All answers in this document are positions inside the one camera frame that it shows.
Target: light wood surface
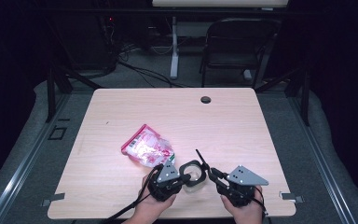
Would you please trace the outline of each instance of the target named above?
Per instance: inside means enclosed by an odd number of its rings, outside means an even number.
[[[153,7],[286,7],[288,0],[153,0]]]
[[[202,96],[212,99],[209,104]],[[132,203],[142,177],[151,168],[124,156],[120,147],[148,124],[170,141],[175,167],[203,158],[222,172],[243,165],[269,182],[263,194],[269,215],[291,216],[293,203],[267,124],[253,89],[111,89],[97,90],[78,132],[56,194],[50,218],[106,218]],[[130,217],[133,209],[122,215]],[[192,193],[183,189],[162,218],[231,217],[215,184]]]

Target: snack bag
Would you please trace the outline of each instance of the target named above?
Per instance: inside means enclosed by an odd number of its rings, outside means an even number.
[[[146,124],[121,147],[121,152],[148,167],[155,167],[166,160],[174,163],[171,144]]]

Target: gray carpet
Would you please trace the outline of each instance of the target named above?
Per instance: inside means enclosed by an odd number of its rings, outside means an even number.
[[[175,83],[189,87],[200,86],[198,52],[199,49],[193,47],[181,49],[179,78],[174,81]],[[153,51],[136,50],[127,56],[129,64],[159,72],[165,77],[169,76],[171,53],[157,54]],[[225,74],[228,75],[224,79],[218,77],[216,73],[211,75],[207,81],[210,85],[207,87],[236,87],[245,84],[238,72],[225,72]],[[145,78],[148,82],[129,68],[118,65],[110,75],[94,78],[93,81],[106,88],[151,88],[151,85],[169,87],[161,81]],[[44,122],[47,117],[46,83],[35,88],[37,100],[34,111],[0,172],[0,197],[29,150],[40,147],[40,152],[35,156],[36,160],[31,164],[31,172],[27,174],[20,190],[16,192],[15,200],[8,206],[7,212],[2,215],[0,223],[69,224],[73,222],[73,220],[51,220],[47,217],[48,207],[41,206],[43,200],[54,194],[92,95],[92,90],[84,84],[76,80],[72,80],[72,83],[75,90],[71,95],[62,95],[57,91],[58,101],[62,107],[50,126]],[[284,96],[282,92],[284,86],[283,83],[272,91],[260,93],[258,99],[289,188],[296,195],[303,196],[305,202],[296,205],[297,211],[294,216],[273,217],[272,223],[341,223],[341,218],[316,165],[310,141],[304,133],[301,120],[297,117],[298,112],[293,107],[296,103],[293,104],[293,99]],[[358,223],[358,189],[352,184],[345,167],[337,158],[331,144],[328,123],[317,97],[313,94],[310,97],[310,129]],[[54,139],[62,136],[60,133],[62,130],[65,130],[62,139]],[[43,141],[37,143],[38,137]],[[98,223],[98,220],[78,220],[76,223]],[[158,223],[233,223],[233,221],[232,219],[159,220]]]

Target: human hand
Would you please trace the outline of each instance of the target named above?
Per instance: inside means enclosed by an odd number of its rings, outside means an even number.
[[[262,191],[260,186],[256,186],[260,192]],[[255,199],[262,202],[261,194],[258,190],[255,190]],[[237,224],[260,224],[263,222],[262,212],[263,209],[260,204],[251,201],[248,205],[242,207],[234,207],[229,199],[221,195],[223,205],[228,212],[234,216],[235,223]]]
[[[142,180],[142,186],[144,185],[146,179],[147,179],[147,175],[144,176]],[[158,217],[161,215],[163,211],[171,207],[173,201],[176,198],[176,194],[173,194],[173,196],[171,196],[165,202],[159,202],[149,194],[150,191],[148,187],[146,187],[144,193],[142,194],[141,199],[143,199],[147,195],[148,197],[146,197],[143,201],[141,201],[140,203],[138,203],[138,205],[136,205],[135,212],[132,215],[132,217],[130,217],[123,223],[151,224],[158,219]]]

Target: dark background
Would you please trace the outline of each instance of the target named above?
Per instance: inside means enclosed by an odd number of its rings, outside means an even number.
[[[132,2],[147,6],[145,1]],[[61,26],[52,33],[43,18],[21,12],[19,5],[24,4],[34,6],[26,1],[0,0],[0,168],[34,106],[33,88],[46,80],[52,61],[77,69],[105,68],[112,62],[95,17],[54,19],[69,22],[73,30]],[[281,76],[301,64],[309,68],[311,90],[321,99],[337,154],[358,187],[358,1],[292,0],[288,10],[326,11],[326,15],[283,21],[265,77]],[[147,48],[147,42],[139,38],[144,27],[141,22],[124,17],[118,27],[128,27],[127,32],[136,34],[132,37],[138,36],[135,40]],[[66,44],[54,34],[63,35]],[[79,47],[85,40],[96,47]],[[77,52],[69,56],[68,49]]]

